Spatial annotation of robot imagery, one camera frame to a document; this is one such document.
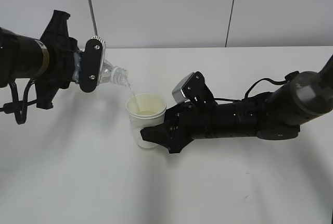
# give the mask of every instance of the plastic bottle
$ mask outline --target plastic bottle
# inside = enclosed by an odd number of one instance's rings
[[[99,83],[108,83],[108,82],[129,87],[130,84],[127,79],[127,70],[120,68],[118,66],[113,66],[110,62],[104,60]]]

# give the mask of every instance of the paper cup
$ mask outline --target paper cup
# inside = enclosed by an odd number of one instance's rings
[[[135,97],[139,106],[139,110],[133,97],[128,99],[126,102],[126,110],[129,113],[133,137],[137,145],[140,147],[156,147],[156,143],[146,142],[142,139],[140,130],[145,127],[152,127],[162,124],[164,122],[164,115],[167,109],[167,104],[163,98],[155,94],[138,94],[135,95]]]

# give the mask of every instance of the white table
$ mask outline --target white table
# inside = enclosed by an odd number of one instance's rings
[[[109,49],[136,93],[162,95],[201,71],[215,96],[241,98],[263,77],[319,71],[333,47]],[[275,90],[263,82],[252,94]],[[0,90],[1,104],[10,99]],[[28,121],[0,114],[0,223],[330,223],[333,113],[297,139],[197,140],[182,153],[139,148],[124,103],[129,92],[77,85]]]

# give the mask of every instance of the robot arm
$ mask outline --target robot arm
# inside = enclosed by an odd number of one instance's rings
[[[12,102],[0,108],[15,114],[18,124],[27,118],[27,107],[53,108],[52,100],[59,89],[78,83],[84,92],[92,92],[100,82],[104,63],[105,42],[94,36],[82,52],[77,40],[69,37],[70,15],[55,10],[41,38],[32,39],[0,28],[0,88],[10,86]],[[18,99],[17,78],[29,78],[23,100]],[[28,92],[35,85],[36,100],[28,102]]]
[[[200,72],[185,77],[173,90],[177,105],[168,109],[164,123],[141,130],[143,140],[180,153],[195,139],[256,136],[286,140],[298,136],[300,125],[333,109],[333,57],[319,72],[293,72],[275,92],[264,92],[218,104]]]

